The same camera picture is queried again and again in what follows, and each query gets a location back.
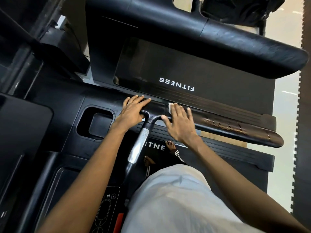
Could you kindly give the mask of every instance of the treadmill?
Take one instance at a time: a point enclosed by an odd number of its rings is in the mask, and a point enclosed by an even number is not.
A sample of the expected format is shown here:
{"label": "treadmill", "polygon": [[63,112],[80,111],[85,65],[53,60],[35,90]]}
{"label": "treadmill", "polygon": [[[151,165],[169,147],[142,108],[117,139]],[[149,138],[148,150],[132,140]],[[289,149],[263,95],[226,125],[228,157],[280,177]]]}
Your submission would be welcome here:
{"label": "treadmill", "polygon": [[[40,227],[107,134],[127,96],[144,94],[152,102],[141,111],[145,121],[131,128],[122,141],[90,232],[120,228],[132,194],[145,179],[144,154],[163,155],[165,140],[178,146],[182,159],[201,171],[213,192],[227,203],[208,170],[158,123],[161,114],[170,117],[170,102],[191,107],[198,130],[275,148],[283,145],[272,116],[274,79],[300,70],[308,61],[307,52],[204,17],[201,5],[194,0],[192,11],[185,12],[174,7],[172,0],[87,0],[96,85],[77,77],[74,72],[86,73],[85,67],[69,64],[79,60],[68,57],[66,51],[59,60],[51,57],[62,48],[60,44],[51,47],[51,36],[59,33],[54,27],[49,29],[50,38],[39,39],[1,12],[6,30],[30,46],[33,62],[40,66],[31,84],[19,91],[25,92],[22,96],[1,94],[2,101],[11,107],[16,103],[37,106],[46,113],[40,117],[46,119],[44,129],[33,131],[39,135],[28,162],[18,161],[28,157],[27,152],[14,151],[22,156],[16,156],[6,170],[11,178],[3,181],[0,208],[8,210],[0,232],[35,232]],[[21,121],[19,111],[14,113],[20,124],[29,123]],[[0,114],[8,116],[4,106]],[[8,130],[1,132],[5,137]],[[202,139],[267,191],[274,156]],[[12,153],[10,147],[6,151],[4,157]],[[8,198],[12,193],[14,200]]]}

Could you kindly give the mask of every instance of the hand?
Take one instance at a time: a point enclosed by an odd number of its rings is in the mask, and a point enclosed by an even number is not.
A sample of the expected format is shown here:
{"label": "hand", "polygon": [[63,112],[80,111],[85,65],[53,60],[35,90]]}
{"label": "hand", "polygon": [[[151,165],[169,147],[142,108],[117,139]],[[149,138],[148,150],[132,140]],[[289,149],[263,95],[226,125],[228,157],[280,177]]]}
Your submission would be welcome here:
{"label": "hand", "polygon": [[139,114],[139,112],[142,107],[151,101],[150,98],[142,101],[143,98],[144,96],[138,97],[138,95],[135,95],[132,98],[126,98],[123,102],[122,111],[111,125],[111,128],[118,128],[127,132],[131,127],[140,123],[144,116]]}
{"label": "hand", "polygon": [[192,112],[190,108],[187,108],[187,113],[184,108],[177,103],[171,106],[172,121],[171,124],[169,119],[165,115],[161,115],[163,122],[165,123],[169,134],[179,142],[185,145],[189,145],[194,137],[197,137],[197,133],[194,126]]}

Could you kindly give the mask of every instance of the left hand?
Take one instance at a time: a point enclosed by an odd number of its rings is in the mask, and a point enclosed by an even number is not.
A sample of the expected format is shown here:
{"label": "left hand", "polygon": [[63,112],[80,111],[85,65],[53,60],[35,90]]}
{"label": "left hand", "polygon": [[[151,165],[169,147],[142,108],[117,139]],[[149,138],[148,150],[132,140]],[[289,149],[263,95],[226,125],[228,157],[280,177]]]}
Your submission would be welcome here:
{"label": "left hand", "polygon": [[132,98],[126,98],[123,102],[122,111],[111,125],[111,128],[121,129],[126,132],[131,127],[140,123],[144,116],[139,114],[139,112],[151,101],[150,98],[142,101],[143,99],[144,96],[138,97],[138,95],[135,95]]}

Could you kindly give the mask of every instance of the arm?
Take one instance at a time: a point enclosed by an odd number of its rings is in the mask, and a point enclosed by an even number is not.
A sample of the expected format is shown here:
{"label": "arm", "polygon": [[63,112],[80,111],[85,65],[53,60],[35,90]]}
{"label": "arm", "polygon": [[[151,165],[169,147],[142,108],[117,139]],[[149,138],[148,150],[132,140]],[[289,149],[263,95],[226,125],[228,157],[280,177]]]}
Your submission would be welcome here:
{"label": "arm", "polygon": [[139,114],[150,99],[127,98],[121,114],[70,188],[51,210],[38,233],[87,233],[96,217],[124,134],[142,121]]}
{"label": "arm", "polygon": [[172,106],[171,124],[162,115],[169,134],[189,147],[205,164],[223,194],[245,220],[257,229],[270,232],[310,232],[270,196],[248,181],[219,157],[196,134],[190,108]]}

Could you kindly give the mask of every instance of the right hand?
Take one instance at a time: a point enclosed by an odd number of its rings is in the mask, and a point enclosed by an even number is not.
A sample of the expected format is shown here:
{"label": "right hand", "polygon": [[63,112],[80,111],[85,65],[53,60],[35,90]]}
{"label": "right hand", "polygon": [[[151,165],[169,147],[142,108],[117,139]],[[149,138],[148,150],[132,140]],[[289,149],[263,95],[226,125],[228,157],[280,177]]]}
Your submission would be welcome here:
{"label": "right hand", "polygon": [[198,136],[195,130],[191,109],[187,108],[186,113],[182,106],[175,103],[171,106],[171,113],[173,123],[170,123],[168,117],[161,115],[169,134],[176,141],[188,145],[193,138]]}

